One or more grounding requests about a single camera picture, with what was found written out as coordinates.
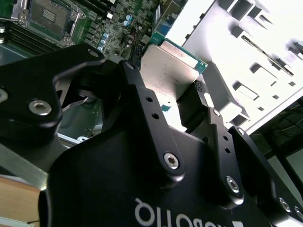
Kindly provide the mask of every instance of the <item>screw hole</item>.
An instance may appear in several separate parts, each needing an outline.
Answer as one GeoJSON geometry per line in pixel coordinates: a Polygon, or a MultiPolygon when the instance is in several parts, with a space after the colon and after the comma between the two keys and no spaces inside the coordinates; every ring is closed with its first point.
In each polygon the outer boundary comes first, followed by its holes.
{"type": "Polygon", "coordinates": [[[168,158],[168,161],[169,161],[171,164],[175,164],[175,162],[176,162],[172,157],[169,157],[169,158],[168,158]]]}
{"type": "Polygon", "coordinates": [[[36,108],[37,110],[45,110],[45,109],[46,109],[46,107],[45,107],[43,104],[40,104],[40,103],[37,103],[37,104],[35,105],[35,108],[36,108]]]}
{"type": "Polygon", "coordinates": [[[155,113],[152,113],[151,115],[152,115],[152,117],[153,117],[154,119],[159,119],[159,115],[157,115],[157,114],[155,114],[155,113]]]}
{"type": "Polygon", "coordinates": [[[225,149],[225,151],[226,151],[228,154],[231,153],[231,151],[230,151],[228,148],[224,148],[224,149],[225,149]]]}
{"type": "Polygon", "coordinates": [[[152,98],[151,97],[146,97],[146,100],[152,103],[152,98]]]}

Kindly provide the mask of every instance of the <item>capacitor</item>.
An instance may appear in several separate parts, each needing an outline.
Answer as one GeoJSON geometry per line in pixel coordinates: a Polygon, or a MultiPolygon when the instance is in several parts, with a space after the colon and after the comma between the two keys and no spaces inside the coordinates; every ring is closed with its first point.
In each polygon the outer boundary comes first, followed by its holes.
{"type": "Polygon", "coordinates": [[[129,22],[128,22],[127,20],[125,20],[125,21],[123,22],[123,24],[124,24],[124,26],[129,26],[129,22]]]}
{"type": "Polygon", "coordinates": [[[106,43],[106,41],[104,39],[101,39],[100,44],[104,45],[106,43]]]}
{"type": "Polygon", "coordinates": [[[131,21],[132,19],[133,19],[133,16],[132,16],[132,15],[127,15],[127,16],[126,16],[126,20],[131,21]]]}
{"type": "Polygon", "coordinates": [[[108,34],[108,33],[104,33],[104,34],[103,34],[103,38],[104,38],[104,39],[107,39],[108,37],[109,37],[109,34],[108,34]]]}

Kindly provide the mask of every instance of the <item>green circuit board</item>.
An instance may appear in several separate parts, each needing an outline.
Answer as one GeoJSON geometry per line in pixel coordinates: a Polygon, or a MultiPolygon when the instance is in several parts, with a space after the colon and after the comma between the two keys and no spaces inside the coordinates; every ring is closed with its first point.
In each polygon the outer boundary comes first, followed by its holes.
{"type": "Polygon", "coordinates": [[[152,17],[157,0],[120,0],[123,5],[109,23],[104,23],[104,32],[109,34],[103,54],[128,57],[133,45],[147,44],[152,31],[152,17]],[[125,26],[126,16],[132,15],[131,24],[125,26]]]}
{"type": "Polygon", "coordinates": [[[0,17],[9,19],[13,11],[13,0],[0,1],[0,17]]]}
{"type": "MultiPolygon", "coordinates": [[[[160,0],[114,0],[103,15],[92,10],[99,9],[90,1],[96,0],[28,0],[27,8],[19,12],[19,21],[13,23],[59,48],[88,43],[106,57],[116,54],[127,58],[133,46],[147,44],[160,0]]],[[[10,18],[13,6],[12,0],[2,0],[0,19],[10,18]]],[[[13,33],[12,40],[28,47],[31,40],[23,34],[20,39],[20,32],[13,33]]]]}

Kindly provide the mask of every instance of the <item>silver metal surface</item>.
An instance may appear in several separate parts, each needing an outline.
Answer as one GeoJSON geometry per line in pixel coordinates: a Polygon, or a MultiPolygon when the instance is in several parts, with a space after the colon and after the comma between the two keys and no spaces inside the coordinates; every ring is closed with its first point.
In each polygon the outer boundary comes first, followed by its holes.
{"type": "Polygon", "coordinates": [[[8,93],[0,88],[0,103],[6,101],[9,98],[8,93]]]}
{"type": "Polygon", "coordinates": [[[302,212],[299,210],[298,207],[294,207],[295,212],[297,213],[297,215],[303,220],[303,214],[302,212]]]}
{"type": "Polygon", "coordinates": [[[79,136],[79,137],[77,138],[77,141],[80,141],[80,142],[84,142],[84,141],[86,141],[86,140],[88,140],[88,138],[85,137],[85,136],[79,136]]]}
{"type": "Polygon", "coordinates": [[[19,14],[19,23],[21,25],[24,25],[24,26],[26,25],[28,12],[29,12],[28,9],[24,9],[20,12],[20,14],[19,14]]]}
{"type": "Polygon", "coordinates": [[[289,205],[285,202],[285,200],[284,199],[282,199],[282,198],[279,198],[279,201],[280,201],[280,204],[281,204],[281,206],[282,206],[282,208],[283,209],[285,209],[288,213],[290,213],[290,207],[289,207],[289,205]]]}
{"type": "Polygon", "coordinates": [[[244,131],[241,128],[238,128],[238,131],[242,134],[242,136],[244,136],[244,131]]]}
{"type": "Polygon", "coordinates": [[[22,10],[22,5],[24,5],[24,0],[17,0],[17,3],[13,6],[13,12],[10,16],[11,21],[18,21],[19,20],[19,13],[22,10]]]}
{"type": "Polygon", "coordinates": [[[164,160],[166,164],[172,169],[177,169],[179,167],[179,161],[177,157],[171,153],[166,153],[164,155],[164,160]]]}
{"type": "Polygon", "coordinates": [[[71,21],[75,21],[77,19],[78,13],[73,11],[71,12],[71,21]]]}
{"type": "Polygon", "coordinates": [[[0,166],[34,187],[40,190],[46,189],[48,174],[2,144],[0,144],[0,166]]]}
{"type": "Polygon", "coordinates": [[[99,54],[98,53],[96,53],[96,52],[94,52],[94,51],[92,51],[92,50],[90,50],[90,49],[88,49],[88,52],[90,53],[90,55],[92,55],[92,56],[94,56],[94,57],[99,57],[99,54]]]}
{"type": "Polygon", "coordinates": [[[198,61],[196,59],[184,53],[183,51],[181,51],[179,48],[175,47],[168,41],[164,41],[160,47],[192,68],[195,68],[195,66],[198,64],[198,61]]]}
{"type": "Polygon", "coordinates": [[[46,116],[52,111],[51,105],[43,100],[34,100],[28,104],[29,110],[39,116],[46,116]]]}
{"type": "Polygon", "coordinates": [[[217,110],[213,110],[214,114],[216,114],[218,117],[220,117],[220,113],[217,110]]]}
{"type": "Polygon", "coordinates": [[[199,73],[156,45],[150,45],[141,63],[141,75],[160,103],[176,105],[176,100],[198,78],[199,73]]]}
{"type": "MultiPolygon", "coordinates": [[[[250,121],[241,124],[241,127],[248,134],[251,134],[303,95],[301,77],[303,62],[297,60],[288,51],[294,42],[302,40],[303,31],[297,29],[296,26],[285,26],[295,25],[300,18],[303,18],[303,14],[298,8],[298,4],[301,3],[298,0],[289,4],[268,0],[258,2],[268,12],[266,14],[261,13],[261,15],[272,23],[272,25],[269,23],[267,28],[260,26],[250,15],[244,17],[241,21],[236,20],[226,13],[216,1],[183,45],[185,50],[197,58],[207,63],[213,61],[217,65],[227,88],[248,114],[250,121]],[[264,54],[243,40],[241,36],[236,38],[231,35],[235,26],[239,26],[250,34],[250,40],[268,55],[274,59],[276,57],[281,58],[291,67],[294,76],[291,77],[284,70],[272,66],[272,62],[268,61],[264,54]],[[263,81],[262,75],[256,77],[250,70],[256,63],[278,78],[275,86],[271,87],[260,83],[260,81],[263,81]],[[237,81],[257,93],[260,98],[253,101],[234,93],[232,86],[237,81]],[[289,85],[290,82],[294,82],[296,85],[292,87],[289,85]],[[275,100],[273,99],[274,95],[280,98],[275,100]]],[[[216,107],[216,100],[213,96],[212,99],[215,108],[224,117],[221,110],[216,107]]]]}
{"type": "Polygon", "coordinates": [[[230,176],[226,176],[226,183],[228,187],[234,192],[238,193],[239,192],[239,186],[237,182],[230,176]]]}
{"type": "Polygon", "coordinates": [[[131,70],[134,70],[134,67],[130,63],[126,63],[126,66],[129,67],[131,70]]]}
{"type": "Polygon", "coordinates": [[[61,133],[57,133],[57,135],[58,135],[60,141],[68,142],[68,143],[70,143],[72,145],[77,145],[77,144],[80,143],[80,141],[75,140],[75,139],[73,139],[71,137],[65,136],[65,135],[63,135],[61,133]]]}

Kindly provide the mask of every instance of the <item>metal plate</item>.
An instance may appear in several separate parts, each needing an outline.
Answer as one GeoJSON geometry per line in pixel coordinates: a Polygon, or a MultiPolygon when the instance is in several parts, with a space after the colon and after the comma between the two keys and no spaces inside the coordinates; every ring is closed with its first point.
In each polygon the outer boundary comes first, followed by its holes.
{"type": "Polygon", "coordinates": [[[236,20],[215,2],[183,45],[184,49],[197,58],[205,62],[213,61],[217,65],[228,88],[248,113],[250,121],[241,125],[248,134],[303,95],[301,77],[303,62],[295,59],[288,51],[294,41],[302,40],[303,37],[302,30],[292,26],[302,18],[302,13],[298,9],[300,1],[293,0],[286,4],[267,0],[260,2],[270,12],[268,19],[272,22],[272,26],[268,29],[260,26],[250,16],[241,21],[236,20]],[[285,61],[291,67],[294,76],[290,77],[282,70],[277,70],[272,66],[272,62],[256,48],[241,37],[234,37],[232,29],[235,26],[240,26],[247,34],[250,34],[252,41],[264,52],[285,61]],[[256,78],[256,75],[250,70],[255,64],[259,64],[277,77],[280,85],[276,86],[278,85],[276,83],[271,87],[263,82],[262,77],[256,78]],[[253,101],[235,94],[232,86],[237,81],[257,93],[260,98],[253,101]],[[296,84],[293,87],[289,85],[292,81],[296,84]]]}
{"type": "Polygon", "coordinates": [[[198,64],[198,61],[196,59],[184,53],[183,51],[181,51],[179,48],[175,47],[168,41],[164,41],[160,47],[165,51],[169,52],[170,54],[174,55],[180,61],[183,61],[184,63],[186,63],[192,68],[195,68],[195,66],[198,64]]]}
{"type": "Polygon", "coordinates": [[[142,57],[141,75],[160,103],[176,105],[176,100],[198,78],[199,73],[159,46],[150,45],[142,57]]]}

